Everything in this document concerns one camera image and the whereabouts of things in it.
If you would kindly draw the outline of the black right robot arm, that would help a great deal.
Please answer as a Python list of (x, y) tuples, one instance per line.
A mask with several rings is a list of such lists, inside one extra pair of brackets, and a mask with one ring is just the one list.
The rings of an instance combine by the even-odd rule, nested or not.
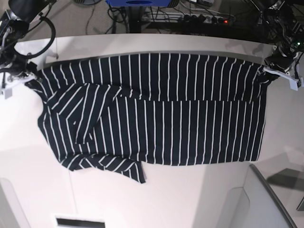
[[(56, 37), (54, 24), (48, 18), (54, 0), (10, 0), (9, 9), (0, 18), (0, 94), (12, 97), (12, 88), (37, 79), (37, 65), (30, 59), (39, 57), (53, 44)], [(48, 24), (51, 38), (46, 46), (35, 54), (21, 54), (15, 49), (17, 42), (33, 29), (30, 24), (38, 19)]]

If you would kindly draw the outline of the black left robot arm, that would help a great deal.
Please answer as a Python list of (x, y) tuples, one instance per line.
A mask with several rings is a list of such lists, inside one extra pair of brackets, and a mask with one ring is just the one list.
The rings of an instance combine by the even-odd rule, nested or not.
[(260, 11), (263, 26), (275, 35), (273, 51), (265, 58), (263, 72), (268, 81), (279, 77), (289, 81), (290, 88), (297, 91), (304, 86), (299, 75), (299, 61), (304, 55), (304, 26), (296, 19), (289, 0), (253, 0)]

